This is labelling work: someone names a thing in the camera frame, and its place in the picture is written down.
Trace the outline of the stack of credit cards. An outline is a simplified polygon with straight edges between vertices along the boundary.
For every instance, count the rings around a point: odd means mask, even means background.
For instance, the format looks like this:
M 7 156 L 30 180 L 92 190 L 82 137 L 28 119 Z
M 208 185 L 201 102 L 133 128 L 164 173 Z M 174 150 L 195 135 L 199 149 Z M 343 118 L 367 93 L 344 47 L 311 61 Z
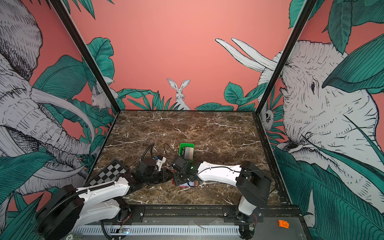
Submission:
M 184 159 L 187 161 L 192 161 L 194 159 L 194 148 L 185 147 Z

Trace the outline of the green plastic tray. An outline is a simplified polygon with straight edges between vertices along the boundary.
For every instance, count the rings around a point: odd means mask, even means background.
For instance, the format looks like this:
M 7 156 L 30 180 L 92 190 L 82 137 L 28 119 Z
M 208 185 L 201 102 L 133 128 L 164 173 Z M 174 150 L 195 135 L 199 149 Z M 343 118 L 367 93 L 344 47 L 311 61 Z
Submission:
M 181 143 L 180 149 L 179 149 L 179 155 L 187 160 L 191 161 L 194 158 L 194 144 L 188 144 L 188 143 Z

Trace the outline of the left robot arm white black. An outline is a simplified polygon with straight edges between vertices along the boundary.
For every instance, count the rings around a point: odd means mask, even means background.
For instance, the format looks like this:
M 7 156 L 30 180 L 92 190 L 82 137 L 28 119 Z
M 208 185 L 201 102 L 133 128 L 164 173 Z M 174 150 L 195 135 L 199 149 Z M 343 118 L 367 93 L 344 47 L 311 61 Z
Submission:
M 59 240 L 74 228 L 96 221 L 118 219 L 126 223 L 133 214 L 124 196 L 143 185 L 162 184 L 173 178 L 173 172 L 163 168 L 162 163 L 146 159 L 113 181 L 77 189 L 72 185 L 63 187 L 39 210 L 36 234 L 45 240 Z

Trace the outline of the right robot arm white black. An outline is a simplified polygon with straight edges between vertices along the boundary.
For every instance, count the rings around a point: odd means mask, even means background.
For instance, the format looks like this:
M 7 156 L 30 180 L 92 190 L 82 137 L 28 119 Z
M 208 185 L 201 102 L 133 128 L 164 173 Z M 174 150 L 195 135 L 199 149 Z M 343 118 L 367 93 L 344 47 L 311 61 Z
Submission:
M 206 161 L 175 157 L 172 168 L 175 185 L 193 181 L 218 182 L 237 187 L 242 194 L 236 218 L 242 222 L 257 221 L 260 208 L 268 205 L 272 180 L 255 164 L 244 161 L 240 165 L 224 166 Z

